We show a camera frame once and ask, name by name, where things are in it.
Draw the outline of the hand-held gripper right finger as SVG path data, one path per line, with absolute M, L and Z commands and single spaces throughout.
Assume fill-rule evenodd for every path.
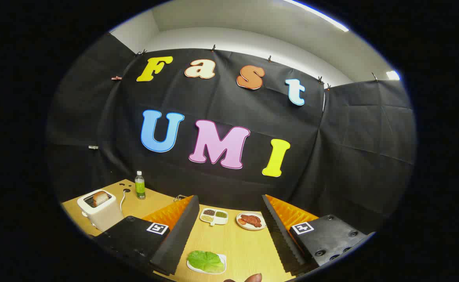
M 270 195 L 262 195 L 261 213 L 285 272 L 314 273 L 363 245 L 365 234 L 338 216 L 315 216 Z

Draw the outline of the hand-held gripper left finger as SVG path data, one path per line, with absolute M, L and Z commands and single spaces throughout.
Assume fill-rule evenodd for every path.
M 142 219 L 127 216 L 93 241 L 145 273 L 173 275 L 199 210 L 198 196 L 188 196 Z

